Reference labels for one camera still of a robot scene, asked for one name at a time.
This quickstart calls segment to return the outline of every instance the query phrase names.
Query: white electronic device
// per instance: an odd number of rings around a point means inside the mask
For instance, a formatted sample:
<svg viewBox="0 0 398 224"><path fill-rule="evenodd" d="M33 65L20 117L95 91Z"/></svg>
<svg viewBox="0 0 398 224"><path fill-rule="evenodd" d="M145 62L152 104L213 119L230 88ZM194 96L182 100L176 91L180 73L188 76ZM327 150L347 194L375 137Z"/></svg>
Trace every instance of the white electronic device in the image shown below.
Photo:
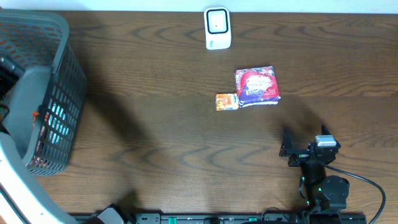
<svg viewBox="0 0 398 224"><path fill-rule="evenodd" d="M231 46L231 20L225 7L212 7L205 11L206 48L227 49Z"/></svg>

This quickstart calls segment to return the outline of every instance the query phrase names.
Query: gray plastic basket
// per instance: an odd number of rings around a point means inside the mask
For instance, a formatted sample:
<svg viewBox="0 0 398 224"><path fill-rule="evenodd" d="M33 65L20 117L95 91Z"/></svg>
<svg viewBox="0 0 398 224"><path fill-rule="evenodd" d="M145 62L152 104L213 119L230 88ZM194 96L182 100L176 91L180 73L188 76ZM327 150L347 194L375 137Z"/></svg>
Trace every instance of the gray plastic basket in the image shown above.
<svg viewBox="0 0 398 224"><path fill-rule="evenodd" d="M84 105L87 80L68 37L68 23L57 14L0 10L0 66L10 71L36 67L50 71L44 98L37 105L39 115L30 123L34 127L29 146L20 152L34 175L65 170ZM26 113L32 117L32 111Z"/></svg>

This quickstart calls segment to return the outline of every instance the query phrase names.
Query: snack bag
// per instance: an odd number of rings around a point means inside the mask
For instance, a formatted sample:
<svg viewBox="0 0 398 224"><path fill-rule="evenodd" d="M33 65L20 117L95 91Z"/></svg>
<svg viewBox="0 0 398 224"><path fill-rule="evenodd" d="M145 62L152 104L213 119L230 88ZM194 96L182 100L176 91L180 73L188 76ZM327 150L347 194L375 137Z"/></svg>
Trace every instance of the snack bag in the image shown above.
<svg viewBox="0 0 398 224"><path fill-rule="evenodd" d="M216 95L216 110L236 110L239 108L236 93L225 93Z"/></svg>
<svg viewBox="0 0 398 224"><path fill-rule="evenodd" d="M240 107L274 105L280 99L272 66L237 70L235 82Z"/></svg>

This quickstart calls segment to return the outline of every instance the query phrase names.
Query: black power cord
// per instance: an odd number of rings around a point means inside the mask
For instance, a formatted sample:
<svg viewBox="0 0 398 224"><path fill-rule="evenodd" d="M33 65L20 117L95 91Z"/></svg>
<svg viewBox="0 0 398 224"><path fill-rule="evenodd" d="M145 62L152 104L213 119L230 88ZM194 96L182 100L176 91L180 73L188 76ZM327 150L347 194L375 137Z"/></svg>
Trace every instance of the black power cord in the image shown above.
<svg viewBox="0 0 398 224"><path fill-rule="evenodd" d="M375 182L373 182L373 181L371 181L371 180L369 180L369 179L366 179L366 178L364 178L364 177L361 177L360 175L352 174L352 173L350 173L350 172L343 171L343 170L340 170L340 169L331 167L331 166L329 166L329 165L324 164L324 163L323 163L321 160L319 160L319 159L318 159L318 162L319 162L323 167L325 167L325 168L328 168L328 169L330 169L330 170L339 172L339 173L341 173L341 174L345 174L345 175L348 175L348 176L351 176L351 177L355 177L355 178L357 178L357 179L359 179L359 180L363 180L363 181L365 181L366 183L369 183L369 184L371 184L371 185L377 187L377 189L380 190L380 193L381 193L381 195L382 195L382 200L381 200L380 208L379 208L379 210L377 211L377 213L375 214L375 216L372 218L372 220L369 222L369 224L373 224L373 223L377 220L377 218L379 218L381 212L383 211L384 206L386 205L386 193L384 193L383 188L381 188L377 183L375 183Z"/></svg>
<svg viewBox="0 0 398 224"><path fill-rule="evenodd" d="M269 212L269 210L274 209L274 210L278 210L283 216L284 218L288 221L289 219L286 217L286 215L277 207L269 207L267 209L264 210L264 212L261 214L261 220L264 220L264 215L267 214Z"/></svg>

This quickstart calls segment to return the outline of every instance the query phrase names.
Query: purple snack package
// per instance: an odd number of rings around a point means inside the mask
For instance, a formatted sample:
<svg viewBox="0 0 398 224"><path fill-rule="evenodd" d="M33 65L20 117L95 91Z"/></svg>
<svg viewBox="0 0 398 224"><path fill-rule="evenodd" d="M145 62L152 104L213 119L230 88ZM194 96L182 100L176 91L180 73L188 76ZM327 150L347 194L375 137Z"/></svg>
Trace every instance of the purple snack package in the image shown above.
<svg viewBox="0 0 398 224"><path fill-rule="evenodd" d="M280 99L272 66L237 70L235 82L240 107L274 105Z"/></svg>

